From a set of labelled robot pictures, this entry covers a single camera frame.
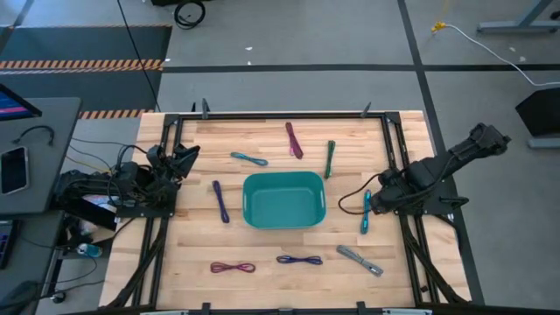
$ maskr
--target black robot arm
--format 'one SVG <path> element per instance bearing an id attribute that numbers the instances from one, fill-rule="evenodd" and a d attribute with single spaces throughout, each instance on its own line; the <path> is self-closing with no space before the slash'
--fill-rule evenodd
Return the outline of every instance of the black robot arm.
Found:
<path id="1" fill-rule="evenodd" d="M 379 177 L 382 189 L 372 196 L 370 206 L 375 214 L 420 207 L 437 183 L 474 159 L 502 154 L 509 141 L 509 136 L 503 136 L 494 126 L 479 123 L 467 139 L 447 152 L 413 162 L 402 171 L 394 168 L 384 171 Z"/>

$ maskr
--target white cable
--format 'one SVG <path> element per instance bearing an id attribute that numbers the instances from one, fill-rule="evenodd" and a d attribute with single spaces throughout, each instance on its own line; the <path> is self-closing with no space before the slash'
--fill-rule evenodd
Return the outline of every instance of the white cable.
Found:
<path id="1" fill-rule="evenodd" d="M 465 36 L 466 39 L 472 41 L 474 44 L 486 49 L 489 53 L 491 53 L 494 57 L 496 57 L 497 59 L 509 64 L 511 67 L 515 68 L 515 70 L 519 71 L 519 73 L 521 75 L 523 75 L 523 77 L 525 77 L 525 79 L 527 79 L 527 81 L 529 83 L 531 83 L 531 85 L 533 85 L 534 87 L 545 87 L 545 86 L 549 86 L 549 85 L 560 85 L 560 82 L 546 82 L 546 83 L 534 83 L 518 66 L 516 66 L 513 62 L 507 61 L 505 59 L 503 59 L 502 57 L 498 56 L 498 54 L 496 52 L 493 52 L 490 48 L 486 47 L 484 44 L 481 44 L 480 42 L 470 38 L 468 35 L 466 35 L 465 33 L 463 33 L 463 31 L 461 31 L 457 26 L 455 25 L 451 25 L 451 24 L 446 24 L 445 27 L 451 27 L 452 29 L 454 29 L 455 31 L 459 32 L 461 35 Z"/>

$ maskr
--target computer monitor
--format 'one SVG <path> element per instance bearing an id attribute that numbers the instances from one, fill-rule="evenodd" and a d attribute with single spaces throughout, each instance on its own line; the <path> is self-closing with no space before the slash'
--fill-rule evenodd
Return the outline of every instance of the computer monitor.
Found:
<path id="1" fill-rule="evenodd" d="M 0 121 L 41 116 L 41 111 L 0 84 Z"/>

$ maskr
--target wooden table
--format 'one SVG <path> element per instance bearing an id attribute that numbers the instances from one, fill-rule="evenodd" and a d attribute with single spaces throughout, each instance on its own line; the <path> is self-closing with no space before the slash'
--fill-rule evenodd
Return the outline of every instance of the wooden table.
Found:
<path id="1" fill-rule="evenodd" d="M 400 115 L 410 160 L 432 156 L 423 113 L 403 111 Z M 136 144 L 143 149 L 157 144 L 163 120 L 164 114 L 144 114 Z M 369 233 L 362 235 L 361 216 L 345 214 L 337 206 L 341 196 L 388 168 L 381 123 L 372 119 L 290 121 L 304 151 L 302 160 L 288 153 L 286 120 L 185 123 L 182 144 L 200 145 L 201 151 L 179 190 L 176 214 L 170 221 L 157 301 L 159 310 L 200 309 L 203 302 L 210 302 L 213 309 L 354 308 L 356 301 L 365 301 L 367 307 L 414 305 L 398 218 L 392 213 L 370 214 Z M 391 132 L 396 143 L 395 132 Z M 173 134 L 170 133 L 168 147 Z M 256 172 L 301 170 L 322 176 L 328 140 L 336 141 L 336 149 L 332 177 L 325 180 L 325 220 L 316 227 L 294 230 L 257 230 L 245 223 L 244 179 Z M 266 158 L 269 166 L 231 158 L 231 151 Z M 146 163 L 145 156 L 138 151 L 133 158 L 140 164 Z M 213 180 L 221 183 L 231 218 L 229 224 L 221 222 Z M 374 180 L 368 188 L 375 192 L 380 185 Z M 360 211 L 362 203 L 362 193 L 345 201 L 353 211 Z M 469 299 L 454 230 L 429 216 L 425 216 L 424 225 L 432 261 L 457 293 Z M 143 232 L 144 219 L 137 219 L 115 240 L 100 305 L 116 296 L 137 267 Z M 374 277 L 358 263 L 338 254 L 335 248 L 339 244 L 350 246 L 380 265 L 385 270 L 383 276 Z M 280 255 L 321 256 L 325 263 L 279 264 L 276 257 Z M 253 263 L 256 272 L 230 270 L 213 274 L 211 262 Z M 419 262 L 416 265 L 421 284 L 425 284 L 424 269 Z M 143 301 L 149 292 L 150 276 L 147 277 Z"/>

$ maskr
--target teal basket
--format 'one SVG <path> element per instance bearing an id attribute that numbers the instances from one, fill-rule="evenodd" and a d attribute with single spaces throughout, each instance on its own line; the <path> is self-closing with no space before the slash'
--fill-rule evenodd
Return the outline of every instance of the teal basket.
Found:
<path id="1" fill-rule="evenodd" d="M 323 179 L 312 171 L 258 173 L 243 183 L 243 218 L 255 228 L 308 228 L 325 215 Z"/>

